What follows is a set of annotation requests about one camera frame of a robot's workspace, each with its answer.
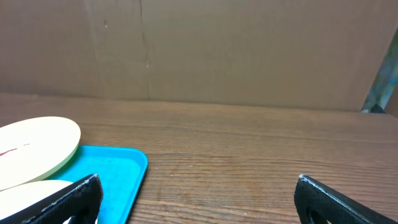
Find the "yellow-green rimmed plate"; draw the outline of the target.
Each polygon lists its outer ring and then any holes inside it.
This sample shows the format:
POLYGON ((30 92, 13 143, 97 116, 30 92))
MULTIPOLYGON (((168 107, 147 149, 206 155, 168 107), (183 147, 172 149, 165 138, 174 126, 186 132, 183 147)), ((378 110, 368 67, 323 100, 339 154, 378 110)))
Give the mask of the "yellow-green rimmed plate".
POLYGON ((1 127, 1 190, 54 174, 73 157, 80 138, 79 125, 58 116, 1 127))

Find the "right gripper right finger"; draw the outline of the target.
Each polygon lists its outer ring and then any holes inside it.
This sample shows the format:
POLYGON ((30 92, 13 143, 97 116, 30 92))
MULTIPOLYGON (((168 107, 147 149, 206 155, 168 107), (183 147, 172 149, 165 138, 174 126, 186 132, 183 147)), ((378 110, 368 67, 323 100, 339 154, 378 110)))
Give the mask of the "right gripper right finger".
POLYGON ((397 224, 304 174, 298 177, 294 204, 302 224, 397 224))

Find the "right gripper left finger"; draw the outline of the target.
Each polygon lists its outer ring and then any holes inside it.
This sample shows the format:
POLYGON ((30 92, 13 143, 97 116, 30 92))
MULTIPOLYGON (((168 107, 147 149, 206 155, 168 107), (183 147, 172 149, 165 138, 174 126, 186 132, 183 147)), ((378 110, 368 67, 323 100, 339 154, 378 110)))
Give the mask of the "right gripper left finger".
POLYGON ((1 220, 1 224, 96 224, 102 199, 100 178, 90 174, 1 220))

